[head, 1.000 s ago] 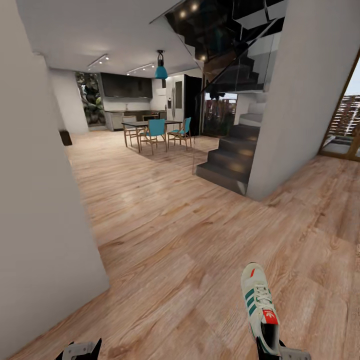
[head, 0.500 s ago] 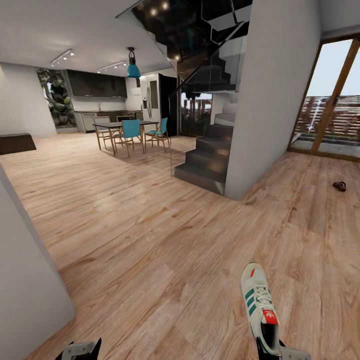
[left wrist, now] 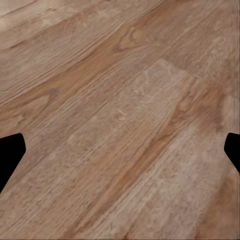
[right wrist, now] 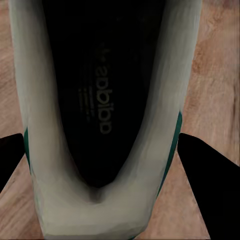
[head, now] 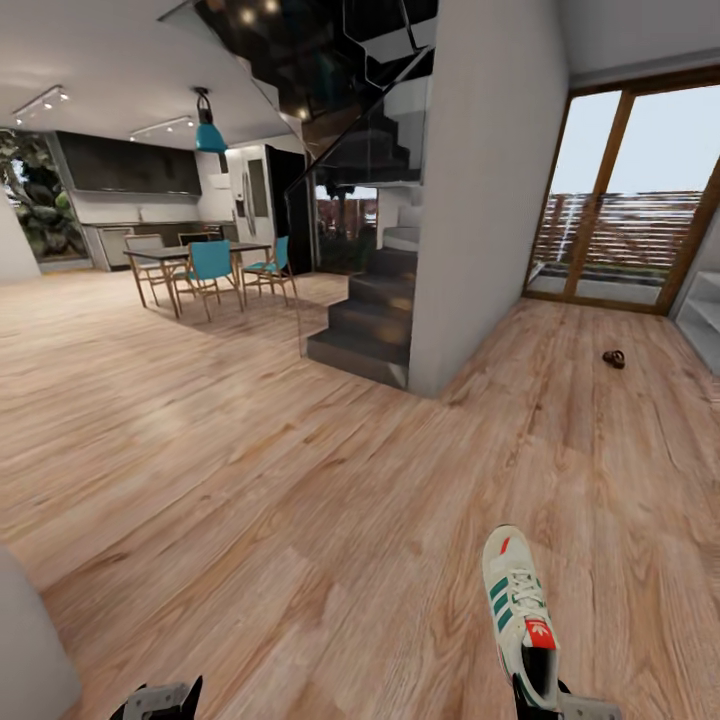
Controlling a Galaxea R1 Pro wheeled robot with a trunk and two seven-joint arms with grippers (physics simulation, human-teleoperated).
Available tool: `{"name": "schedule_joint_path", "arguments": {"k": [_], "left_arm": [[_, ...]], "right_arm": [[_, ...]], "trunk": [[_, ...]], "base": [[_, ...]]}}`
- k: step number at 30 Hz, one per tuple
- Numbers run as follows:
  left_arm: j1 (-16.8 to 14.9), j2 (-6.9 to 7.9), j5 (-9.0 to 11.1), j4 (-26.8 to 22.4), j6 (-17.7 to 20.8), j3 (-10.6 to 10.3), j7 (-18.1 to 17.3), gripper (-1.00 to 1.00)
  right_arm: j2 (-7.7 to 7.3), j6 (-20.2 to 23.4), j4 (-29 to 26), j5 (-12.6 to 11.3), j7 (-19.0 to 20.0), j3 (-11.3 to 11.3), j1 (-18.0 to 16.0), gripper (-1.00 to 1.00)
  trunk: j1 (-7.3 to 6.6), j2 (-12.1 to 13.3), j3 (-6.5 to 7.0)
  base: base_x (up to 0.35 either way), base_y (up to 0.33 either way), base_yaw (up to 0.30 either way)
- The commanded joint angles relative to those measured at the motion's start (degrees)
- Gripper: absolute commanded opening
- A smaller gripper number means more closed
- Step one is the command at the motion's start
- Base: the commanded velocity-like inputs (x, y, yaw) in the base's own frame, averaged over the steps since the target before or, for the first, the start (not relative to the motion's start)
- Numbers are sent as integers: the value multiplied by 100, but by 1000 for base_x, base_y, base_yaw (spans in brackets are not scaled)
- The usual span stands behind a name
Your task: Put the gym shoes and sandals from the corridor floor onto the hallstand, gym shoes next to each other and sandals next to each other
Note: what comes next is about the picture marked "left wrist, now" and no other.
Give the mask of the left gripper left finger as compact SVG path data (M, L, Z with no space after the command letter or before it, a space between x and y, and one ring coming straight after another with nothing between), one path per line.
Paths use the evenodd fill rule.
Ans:
M26 153L22 133L0 138L0 193Z

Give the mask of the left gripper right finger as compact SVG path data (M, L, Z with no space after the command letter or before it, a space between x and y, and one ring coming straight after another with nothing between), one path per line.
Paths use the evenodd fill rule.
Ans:
M228 133L224 151L240 173L240 135Z

